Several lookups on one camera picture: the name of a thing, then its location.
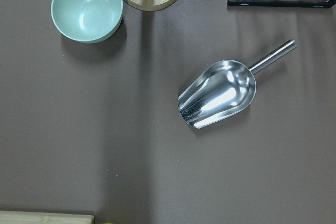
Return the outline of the metal ice scoop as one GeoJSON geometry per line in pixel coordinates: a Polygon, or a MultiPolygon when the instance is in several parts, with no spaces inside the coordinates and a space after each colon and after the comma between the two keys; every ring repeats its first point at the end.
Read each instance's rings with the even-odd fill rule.
{"type": "Polygon", "coordinates": [[[214,63],[179,96],[179,114],[201,129],[241,112],[256,94],[255,75],[295,48],[290,39],[250,67],[236,60],[214,63]]]}

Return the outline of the mint green bowl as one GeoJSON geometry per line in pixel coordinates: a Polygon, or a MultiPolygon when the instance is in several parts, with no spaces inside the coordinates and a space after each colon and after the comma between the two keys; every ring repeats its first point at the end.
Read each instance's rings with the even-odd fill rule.
{"type": "Polygon", "coordinates": [[[108,39],[119,28],[123,0],[52,0],[50,13],[62,35],[94,44],[108,39]]]}

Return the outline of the bamboo cutting board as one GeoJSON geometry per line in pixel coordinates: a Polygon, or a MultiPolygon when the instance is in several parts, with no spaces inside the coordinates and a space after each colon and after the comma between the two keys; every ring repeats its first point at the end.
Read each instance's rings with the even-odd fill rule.
{"type": "Polygon", "coordinates": [[[94,216],[1,210],[1,223],[94,223],[94,216]]]}

